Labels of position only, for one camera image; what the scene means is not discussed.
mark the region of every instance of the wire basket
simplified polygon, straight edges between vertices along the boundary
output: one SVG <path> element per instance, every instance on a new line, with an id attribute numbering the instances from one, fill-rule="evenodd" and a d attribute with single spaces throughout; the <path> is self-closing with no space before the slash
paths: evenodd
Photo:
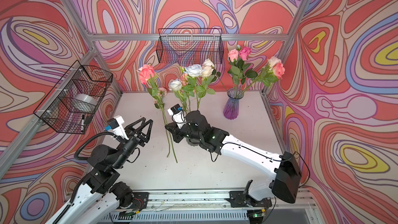
<path id="1" fill-rule="evenodd" d="M 222 64 L 224 43 L 221 28 L 161 28 L 156 48 L 159 63 L 180 66 L 202 64 L 209 58 Z"/>
<path id="2" fill-rule="evenodd" d="M 61 92 L 50 106 L 37 110 L 48 93 L 33 113 L 56 132 L 84 134 L 112 79 L 111 72 L 96 66 L 80 65 L 66 86 L 57 89 Z"/>

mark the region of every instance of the white rose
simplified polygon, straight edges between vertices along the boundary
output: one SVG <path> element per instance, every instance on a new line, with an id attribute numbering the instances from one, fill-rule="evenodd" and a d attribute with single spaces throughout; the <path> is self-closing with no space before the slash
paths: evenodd
<path id="1" fill-rule="evenodd" d="M 169 82 L 169 90 L 178 91 L 181 90 L 181 88 L 182 88 L 182 83 L 180 79 L 176 79 L 174 81 Z"/>
<path id="2" fill-rule="evenodd" d="M 278 62 L 282 62 L 281 60 L 279 60 L 276 57 L 271 57 L 268 59 L 268 65 L 269 65 L 269 69 L 272 70 L 272 68 L 278 63 Z"/>
<path id="3" fill-rule="evenodd" d="M 203 67 L 204 71 L 202 72 L 202 77 L 209 77 L 211 76 L 214 68 L 210 66 Z"/>
<path id="4" fill-rule="evenodd" d="M 205 68 L 206 66 L 214 68 L 214 63 L 210 59 L 206 59 L 202 64 L 202 68 Z"/>
<path id="5" fill-rule="evenodd" d="M 185 67 L 184 73 L 187 73 L 191 77 L 199 77 L 202 75 L 203 69 L 199 64 L 194 64 L 189 67 Z"/>

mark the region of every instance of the glass vase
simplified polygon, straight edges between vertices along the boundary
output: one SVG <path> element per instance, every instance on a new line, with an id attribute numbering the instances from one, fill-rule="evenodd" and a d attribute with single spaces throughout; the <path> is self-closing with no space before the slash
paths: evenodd
<path id="1" fill-rule="evenodd" d="M 236 119 L 239 114 L 239 101 L 244 95 L 243 91 L 239 88 L 231 88 L 228 90 L 227 95 L 229 99 L 224 107 L 224 117 Z"/>

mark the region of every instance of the rose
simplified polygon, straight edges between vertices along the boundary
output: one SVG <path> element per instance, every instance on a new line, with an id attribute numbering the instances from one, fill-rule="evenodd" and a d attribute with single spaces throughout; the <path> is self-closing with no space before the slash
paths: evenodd
<path id="1" fill-rule="evenodd" d="M 167 95 L 167 89 L 164 87 L 159 87 L 158 97 L 164 97 Z"/>
<path id="2" fill-rule="evenodd" d="M 209 58 L 207 58 L 205 62 L 203 62 L 202 68 L 206 66 L 214 68 L 214 63 Z"/>
<path id="3" fill-rule="evenodd" d="M 231 50 L 228 53 L 229 60 L 233 62 L 234 60 L 238 59 L 239 52 L 237 50 Z"/>
<path id="4" fill-rule="evenodd" d="M 192 66 L 185 67 L 184 71 L 184 73 L 187 73 L 191 77 L 198 77 L 202 74 L 202 72 L 203 72 L 202 66 L 200 66 L 199 64 L 194 64 Z"/>
<path id="5" fill-rule="evenodd" d="M 174 81 L 169 82 L 169 90 L 171 91 L 179 91 L 182 88 L 182 83 L 180 79 L 175 79 Z"/>
<path id="6" fill-rule="evenodd" d="M 212 68 L 210 66 L 206 66 L 206 67 L 203 67 L 203 70 L 204 71 L 202 72 L 202 77 L 209 77 L 209 76 L 211 76 L 214 68 Z"/>
<path id="7" fill-rule="evenodd" d="M 269 65 L 269 69 L 272 70 L 272 68 L 277 64 L 277 63 L 281 63 L 282 61 L 279 60 L 276 57 L 271 57 L 268 59 L 268 65 Z"/>
<path id="8" fill-rule="evenodd" d="M 283 64 L 281 62 L 278 62 L 273 68 L 272 72 L 278 79 L 282 78 L 282 75 L 285 73 L 285 68 L 283 67 Z"/>
<path id="9" fill-rule="evenodd" d="M 188 78 L 187 78 L 187 74 L 186 73 L 183 73 L 182 75 L 181 75 L 181 77 L 180 77 L 180 80 L 181 80 L 181 83 L 182 83 L 182 86 L 183 87 L 185 87 L 186 85 L 188 85 Z"/>
<path id="10" fill-rule="evenodd" d="M 145 64 L 138 69 L 138 76 L 140 77 L 141 83 L 146 85 L 151 76 L 155 76 L 155 70 L 152 66 Z"/>
<path id="11" fill-rule="evenodd" d="M 250 53 L 251 53 L 251 48 L 243 47 L 242 50 L 239 52 L 239 56 L 242 58 L 242 60 L 246 61 Z"/>

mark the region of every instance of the white table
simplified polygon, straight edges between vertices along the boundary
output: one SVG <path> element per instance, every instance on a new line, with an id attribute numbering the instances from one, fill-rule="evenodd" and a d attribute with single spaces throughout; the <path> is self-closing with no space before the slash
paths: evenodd
<path id="1" fill-rule="evenodd" d="M 223 129 L 243 142 L 268 152 L 281 154 L 275 132 L 268 114 L 257 91 L 246 92 L 240 101 L 239 116 L 228 120 L 222 110 L 228 96 L 225 92 L 206 95 L 199 110 L 207 122 Z M 170 108 L 180 101 L 169 93 L 165 98 L 165 107 Z M 196 100 L 192 99 L 196 109 Z M 230 189 L 245 187 L 247 181 L 260 179 L 262 173 L 231 157 L 218 156 L 216 162 L 210 160 L 210 153 L 199 146 L 190 146 L 183 139 L 179 144 L 173 142 L 178 163 L 172 152 L 166 158 L 168 145 L 162 113 L 154 107 L 149 93 L 124 93 L 115 111 L 125 121 L 123 127 L 145 117 L 154 121 L 150 141 L 140 147 L 141 155 L 134 163 L 126 162 L 119 169 L 118 181 L 125 182 L 133 190 L 161 189 Z M 117 147 L 118 142 L 106 136 L 103 144 Z M 132 154 L 134 160 L 137 151 Z"/>

